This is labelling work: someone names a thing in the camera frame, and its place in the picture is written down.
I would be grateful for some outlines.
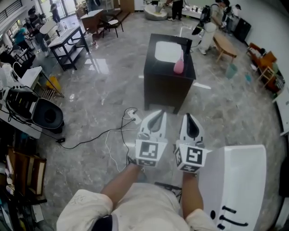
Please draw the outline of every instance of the white pants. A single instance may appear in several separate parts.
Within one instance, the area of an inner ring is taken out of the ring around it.
[[[203,35],[202,42],[200,43],[200,48],[206,51],[213,43],[213,37],[217,30],[217,26],[214,23],[210,22],[205,24],[204,29],[205,33]]]

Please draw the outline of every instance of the gray tiled floor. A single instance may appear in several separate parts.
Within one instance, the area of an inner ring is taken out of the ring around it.
[[[71,147],[107,129],[119,127],[123,111],[130,106],[139,109],[140,117],[148,114],[149,111],[143,110],[143,79],[139,77],[143,75],[150,34],[179,35],[182,25],[191,27],[196,24],[196,21],[187,18],[182,23],[147,21],[142,13],[135,13],[124,21],[124,32],[118,29],[119,38],[112,30],[104,39],[97,41],[98,48],[90,47],[91,55],[83,51],[77,63],[78,70],[62,72],[57,65],[52,74],[59,78],[65,95],[64,99],[56,99],[65,118],[64,145]],[[186,27],[182,29],[182,36],[192,38],[191,31]],[[179,114],[168,115],[167,138],[174,143],[182,116],[189,112],[203,125],[207,147],[264,144],[267,150],[266,189],[255,228],[264,231],[271,226],[280,206],[279,169],[285,157],[286,143],[279,136],[280,123],[271,103],[271,94],[260,83],[254,82],[257,76],[250,69],[245,45],[233,37],[229,39],[238,49],[235,60],[238,73],[233,79],[227,79],[228,57],[216,64],[218,52],[215,49],[206,56],[195,50],[192,58],[197,82],[211,89],[191,87]],[[246,81],[246,73],[252,77],[251,83]],[[138,126],[131,124],[127,128],[138,129]],[[136,133],[126,131],[125,141],[133,143]],[[54,140],[41,137],[39,152],[47,158],[45,195],[48,202],[42,205],[44,230],[56,229],[59,214],[78,189],[99,192],[117,174],[105,139],[106,135],[103,135],[91,143],[65,150]],[[107,144],[122,169],[126,162],[126,148],[119,132],[111,132]],[[160,166],[147,169],[146,175],[150,182],[180,185],[181,175],[175,167],[172,146],[166,149]]]

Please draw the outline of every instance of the black bag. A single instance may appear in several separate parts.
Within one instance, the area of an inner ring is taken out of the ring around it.
[[[201,15],[200,15],[200,22],[202,22],[202,23],[208,23],[208,22],[211,21],[211,19],[210,19],[210,16],[211,16],[211,7],[212,7],[213,5],[219,6],[218,4],[212,4],[211,6],[206,5],[206,6],[203,8],[203,11],[202,11],[202,13],[201,13]]]
[[[195,27],[195,29],[192,32],[192,35],[197,35],[198,33],[200,33],[202,31],[202,29],[204,28],[204,25],[208,22],[211,21],[210,16],[211,16],[211,7],[213,5],[217,5],[218,4],[212,4],[211,6],[206,5],[203,10],[202,10],[202,14],[200,15],[200,22],[199,24]]]

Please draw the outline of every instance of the white paper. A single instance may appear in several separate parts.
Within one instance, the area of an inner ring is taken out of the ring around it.
[[[32,206],[33,207],[33,211],[34,211],[34,215],[35,215],[35,220],[36,222],[40,222],[43,221],[43,214],[42,214],[42,210],[39,204],[35,204]]]
[[[182,47],[175,42],[159,41],[155,45],[154,56],[162,62],[176,63],[182,55]]]
[[[13,230],[12,224],[11,224],[11,221],[10,221],[10,218],[9,218],[8,214],[7,214],[6,211],[3,209],[2,206],[1,206],[1,208],[2,208],[2,213],[3,213],[3,216],[4,216],[4,220],[5,220],[6,224],[7,224],[7,226],[9,227],[10,230]]]

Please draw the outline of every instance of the bucket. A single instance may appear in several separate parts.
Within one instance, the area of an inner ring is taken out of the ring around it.
[[[231,63],[231,64],[229,65],[227,71],[226,71],[226,77],[227,77],[228,79],[233,78],[233,76],[237,73],[237,71],[238,71],[238,68],[236,67],[236,65],[234,65],[234,64]]]
[[[162,8],[161,8],[160,6],[156,6],[156,7],[155,7],[155,12],[156,12],[156,13],[160,13],[160,12],[161,12],[161,9],[162,9]]]
[[[86,41],[86,43],[87,43],[87,45],[88,46],[90,46],[90,44],[93,42],[93,39],[92,39],[92,34],[86,34],[85,36],[84,36],[84,38],[85,38],[85,41]]]
[[[55,76],[51,76],[51,77],[49,78],[49,80],[50,80],[50,82],[52,82],[52,84],[56,87],[56,89],[57,89],[58,91],[61,91],[61,86],[60,86],[60,84],[59,84],[59,82],[57,81],[57,78],[56,78]],[[48,88],[50,88],[50,89],[54,89],[54,87],[50,84],[50,82],[47,81],[47,82],[46,82],[46,86],[47,86]]]

